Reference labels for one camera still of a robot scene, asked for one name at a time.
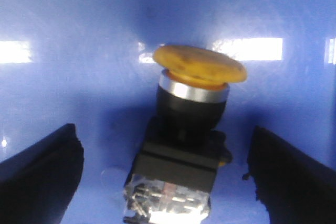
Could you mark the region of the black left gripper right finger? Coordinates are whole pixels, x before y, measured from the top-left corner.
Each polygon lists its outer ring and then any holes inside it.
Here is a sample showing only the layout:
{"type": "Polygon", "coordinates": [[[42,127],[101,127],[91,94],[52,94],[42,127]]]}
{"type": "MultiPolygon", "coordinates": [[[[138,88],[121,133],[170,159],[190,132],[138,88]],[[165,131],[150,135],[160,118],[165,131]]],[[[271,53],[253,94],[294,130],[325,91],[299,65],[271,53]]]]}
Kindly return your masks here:
{"type": "Polygon", "coordinates": [[[256,126],[247,157],[256,199],[270,223],[335,223],[335,171],[256,126]]]}

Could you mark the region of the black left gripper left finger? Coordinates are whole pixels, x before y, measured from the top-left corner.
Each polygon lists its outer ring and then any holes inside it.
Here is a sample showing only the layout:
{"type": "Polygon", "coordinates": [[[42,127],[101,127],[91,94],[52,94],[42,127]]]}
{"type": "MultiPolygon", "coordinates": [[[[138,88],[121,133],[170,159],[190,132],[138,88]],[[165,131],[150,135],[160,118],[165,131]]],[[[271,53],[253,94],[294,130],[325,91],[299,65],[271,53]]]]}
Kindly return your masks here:
{"type": "Polygon", "coordinates": [[[1,162],[1,223],[61,223],[83,164],[74,124],[1,162]]]}

